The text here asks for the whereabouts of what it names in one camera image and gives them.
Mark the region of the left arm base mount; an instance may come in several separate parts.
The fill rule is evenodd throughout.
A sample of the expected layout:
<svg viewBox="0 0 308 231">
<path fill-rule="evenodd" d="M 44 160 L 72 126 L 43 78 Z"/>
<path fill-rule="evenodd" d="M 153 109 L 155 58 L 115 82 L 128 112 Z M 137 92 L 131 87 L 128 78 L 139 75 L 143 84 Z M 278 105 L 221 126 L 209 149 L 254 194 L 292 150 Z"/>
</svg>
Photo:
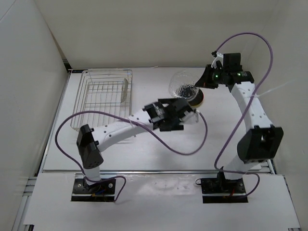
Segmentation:
<svg viewBox="0 0 308 231">
<path fill-rule="evenodd" d="M 74 179 L 72 188 L 72 202 L 114 202 L 116 179 L 101 178 L 102 181 L 88 185 L 82 177 Z"/>
</svg>

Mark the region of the black plate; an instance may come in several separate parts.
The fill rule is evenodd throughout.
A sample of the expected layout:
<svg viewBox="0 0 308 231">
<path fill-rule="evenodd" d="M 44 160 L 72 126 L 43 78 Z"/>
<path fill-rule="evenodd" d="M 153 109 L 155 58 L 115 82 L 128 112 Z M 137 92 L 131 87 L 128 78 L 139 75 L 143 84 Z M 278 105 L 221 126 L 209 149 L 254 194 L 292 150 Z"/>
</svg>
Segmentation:
<svg viewBox="0 0 308 231">
<path fill-rule="evenodd" d="M 198 91 L 197 95 L 189 101 L 189 104 L 198 104 L 198 103 L 201 103 L 203 102 L 204 100 L 204 94 L 201 90 Z"/>
</svg>

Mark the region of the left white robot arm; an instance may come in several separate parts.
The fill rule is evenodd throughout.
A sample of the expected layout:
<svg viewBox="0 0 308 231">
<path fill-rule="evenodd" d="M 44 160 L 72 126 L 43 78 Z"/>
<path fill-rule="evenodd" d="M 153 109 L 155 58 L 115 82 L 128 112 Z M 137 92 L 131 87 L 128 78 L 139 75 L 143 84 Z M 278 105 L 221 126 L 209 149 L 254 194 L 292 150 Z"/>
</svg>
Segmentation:
<svg viewBox="0 0 308 231">
<path fill-rule="evenodd" d="M 84 187 L 91 193 L 101 187 L 100 168 L 102 152 L 112 145 L 146 131 L 160 132 L 183 130 L 184 124 L 198 122 L 196 109 L 182 98 L 159 99 L 144 106 L 127 118 L 116 118 L 112 124 L 91 128 L 88 124 L 79 129 L 77 148 L 84 170 Z"/>
</svg>

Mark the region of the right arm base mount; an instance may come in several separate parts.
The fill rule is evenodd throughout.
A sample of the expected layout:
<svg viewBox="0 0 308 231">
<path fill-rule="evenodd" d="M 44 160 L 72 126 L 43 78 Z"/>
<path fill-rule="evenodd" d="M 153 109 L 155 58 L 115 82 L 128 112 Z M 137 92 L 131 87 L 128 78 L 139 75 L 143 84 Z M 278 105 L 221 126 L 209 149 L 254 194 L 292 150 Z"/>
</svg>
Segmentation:
<svg viewBox="0 0 308 231">
<path fill-rule="evenodd" d="M 201 186 L 203 204 L 248 203 L 242 178 L 227 180 L 219 172 L 215 178 L 199 178 L 195 184 Z"/>
</svg>

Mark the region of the green plate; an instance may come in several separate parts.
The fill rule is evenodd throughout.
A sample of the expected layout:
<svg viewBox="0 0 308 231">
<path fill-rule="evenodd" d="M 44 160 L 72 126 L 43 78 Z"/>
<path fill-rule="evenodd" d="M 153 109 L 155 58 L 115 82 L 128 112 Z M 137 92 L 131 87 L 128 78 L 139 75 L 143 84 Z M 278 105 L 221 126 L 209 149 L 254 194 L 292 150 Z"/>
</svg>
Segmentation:
<svg viewBox="0 0 308 231">
<path fill-rule="evenodd" d="M 198 104 L 191 104 L 191 106 L 192 106 L 192 107 L 199 107 L 199 106 L 201 106 L 201 105 L 202 105 L 202 103 L 203 103 L 203 102 L 198 103 Z"/>
</svg>

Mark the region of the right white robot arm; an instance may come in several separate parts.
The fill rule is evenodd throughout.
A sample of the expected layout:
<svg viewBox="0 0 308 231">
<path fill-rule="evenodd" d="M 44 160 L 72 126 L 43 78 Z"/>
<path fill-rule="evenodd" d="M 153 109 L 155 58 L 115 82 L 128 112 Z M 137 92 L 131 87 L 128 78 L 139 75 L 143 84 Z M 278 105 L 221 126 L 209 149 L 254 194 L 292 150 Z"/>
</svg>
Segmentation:
<svg viewBox="0 0 308 231">
<path fill-rule="evenodd" d="M 215 51 L 212 55 L 213 63 L 205 67 L 195 86 L 215 89 L 225 85 L 240 108 L 246 129 L 237 144 L 237 155 L 222 167 L 223 176 L 216 180 L 217 189 L 225 193 L 233 187 L 233 180 L 241 179 L 258 163 L 275 157 L 283 138 L 283 129 L 274 126 L 260 100 L 254 96 L 254 79 L 251 72 L 243 70 L 241 54 Z"/>
</svg>

